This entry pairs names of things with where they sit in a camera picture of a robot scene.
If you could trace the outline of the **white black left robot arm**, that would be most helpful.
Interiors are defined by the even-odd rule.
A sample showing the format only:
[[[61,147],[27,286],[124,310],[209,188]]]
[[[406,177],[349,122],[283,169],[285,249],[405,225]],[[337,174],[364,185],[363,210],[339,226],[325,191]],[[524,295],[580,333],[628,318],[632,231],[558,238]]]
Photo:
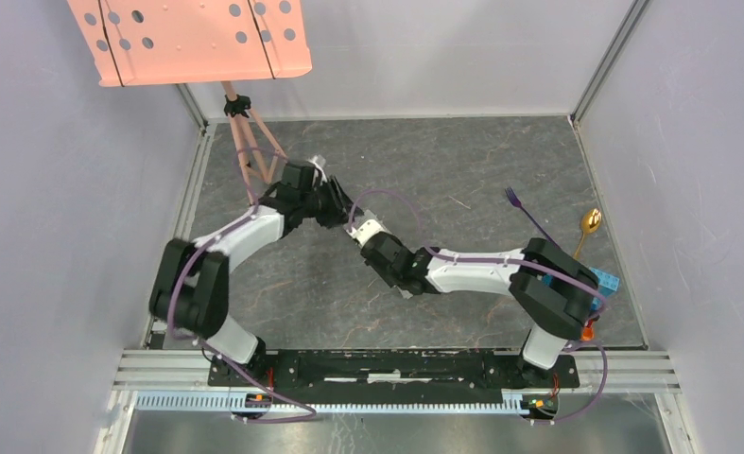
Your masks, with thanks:
[[[346,224],[353,204],[337,178],[321,166],[285,164],[280,180],[244,215],[209,235],[173,238],[166,244],[149,313],[166,322],[171,333],[185,330],[232,360],[231,371],[243,384],[260,383],[268,372],[266,345],[229,313],[231,273],[306,219],[325,228]]]

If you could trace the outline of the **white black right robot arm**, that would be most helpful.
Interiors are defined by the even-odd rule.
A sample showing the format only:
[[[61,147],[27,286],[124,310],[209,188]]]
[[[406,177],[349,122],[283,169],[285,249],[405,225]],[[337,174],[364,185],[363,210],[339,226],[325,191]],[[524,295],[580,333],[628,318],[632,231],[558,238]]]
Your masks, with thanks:
[[[351,237],[364,262],[405,296],[467,291],[513,298],[533,321],[516,361],[529,386],[554,375],[563,348],[580,340],[598,315],[597,276],[543,238],[509,252],[459,253],[426,247],[413,252],[384,228],[360,227]]]

